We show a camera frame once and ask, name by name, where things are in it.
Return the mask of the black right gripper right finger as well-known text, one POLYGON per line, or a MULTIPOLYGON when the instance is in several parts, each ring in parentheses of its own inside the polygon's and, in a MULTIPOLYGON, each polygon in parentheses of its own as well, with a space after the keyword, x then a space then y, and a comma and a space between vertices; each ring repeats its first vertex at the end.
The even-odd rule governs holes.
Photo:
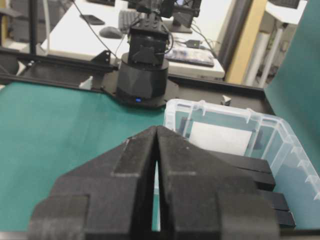
POLYGON ((161 224, 174 240, 277 240, 275 212, 254 180, 157 127, 161 224))

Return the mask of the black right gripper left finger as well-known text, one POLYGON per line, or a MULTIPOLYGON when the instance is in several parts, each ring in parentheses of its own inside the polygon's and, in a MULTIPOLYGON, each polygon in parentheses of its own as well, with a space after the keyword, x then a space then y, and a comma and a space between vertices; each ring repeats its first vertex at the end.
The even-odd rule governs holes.
POLYGON ((156 140, 149 127, 59 176, 33 210, 28 239, 141 239, 152 230, 156 140))

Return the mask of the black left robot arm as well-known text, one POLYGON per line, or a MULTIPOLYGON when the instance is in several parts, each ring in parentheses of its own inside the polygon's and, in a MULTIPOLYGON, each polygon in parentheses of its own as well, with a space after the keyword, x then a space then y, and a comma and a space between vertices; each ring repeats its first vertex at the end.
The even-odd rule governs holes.
POLYGON ((201 1, 177 4, 174 0, 136 0, 143 18, 129 26, 129 51, 119 68, 105 74, 101 91, 129 106, 159 108, 176 98, 179 86, 168 79, 165 55, 173 48, 174 37, 163 22, 174 14, 198 17, 201 1))

